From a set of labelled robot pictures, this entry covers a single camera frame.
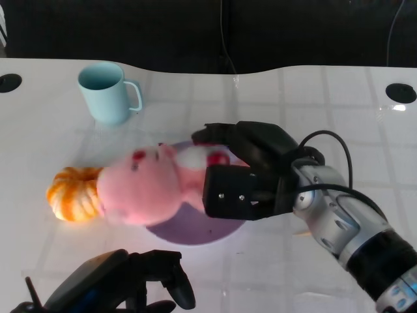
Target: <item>orange plush toy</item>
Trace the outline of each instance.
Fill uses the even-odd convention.
[[[64,168],[46,198],[61,220],[83,222],[98,216],[97,178],[102,168]]]

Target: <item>pink plush toy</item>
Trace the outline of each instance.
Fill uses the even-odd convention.
[[[224,147],[137,150],[100,173],[100,214],[111,222],[150,226],[169,220],[184,202],[204,213],[206,168],[229,163]]]

